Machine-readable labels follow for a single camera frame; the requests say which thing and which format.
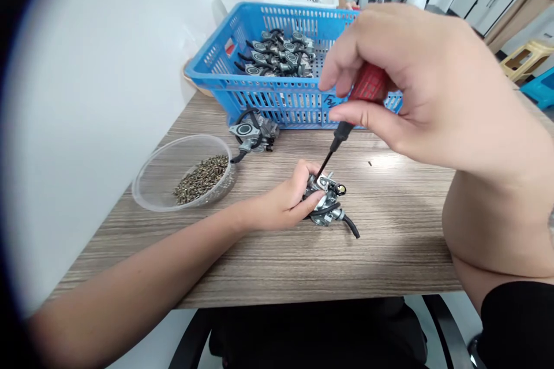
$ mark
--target red screwdriver handle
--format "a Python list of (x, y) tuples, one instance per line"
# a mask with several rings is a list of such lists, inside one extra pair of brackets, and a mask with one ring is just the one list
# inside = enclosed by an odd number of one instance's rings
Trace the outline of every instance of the red screwdriver handle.
[(387, 98), (387, 80), (388, 76), (384, 69), (366, 62), (358, 72), (358, 78), (348, 101), (363, 100), (382, 105)]

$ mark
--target pile of screws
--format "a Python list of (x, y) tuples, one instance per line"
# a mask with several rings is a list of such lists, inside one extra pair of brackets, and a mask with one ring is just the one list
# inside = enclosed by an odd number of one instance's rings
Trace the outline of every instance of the pile of screws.
[(173, 190), (177, 205), (184, 205), (205, 195), (221, 180), (229, 164), (229, 157), (214, 156), (200, 162), (193, 172), (181, 179)]

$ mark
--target yellow stool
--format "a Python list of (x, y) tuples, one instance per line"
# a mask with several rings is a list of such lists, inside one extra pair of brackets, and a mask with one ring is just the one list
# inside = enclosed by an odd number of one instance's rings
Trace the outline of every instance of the yellow stool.
[(531, 40), (500, 62), (506, 76), (512, 82), (524, 80), (548, 59), (554, 46), (540, 40)]

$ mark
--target blue stool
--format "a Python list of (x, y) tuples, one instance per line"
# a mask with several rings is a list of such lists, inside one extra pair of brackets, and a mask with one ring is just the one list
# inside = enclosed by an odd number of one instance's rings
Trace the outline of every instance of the blue stool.
[(554, 106), (554, 67), (522, 86), (521, 92), (534, 99), (541, 110)]

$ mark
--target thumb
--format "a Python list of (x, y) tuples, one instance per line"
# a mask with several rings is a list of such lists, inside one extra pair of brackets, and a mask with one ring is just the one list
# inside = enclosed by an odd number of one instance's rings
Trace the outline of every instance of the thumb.
[(317, 206), (322, 197), (325, 196), (325, 192), (318, 190), (312, 193), (308, 198), (290, 210), (290, 214), (296, 221), (301, 221), (308, 216)]
[(347, 101), (329, 112), (333, 121), (348, 121), (373, 131), (387, 145), (396, 150), (405, 139), (411, 124), (385, 107), (362, 100)]

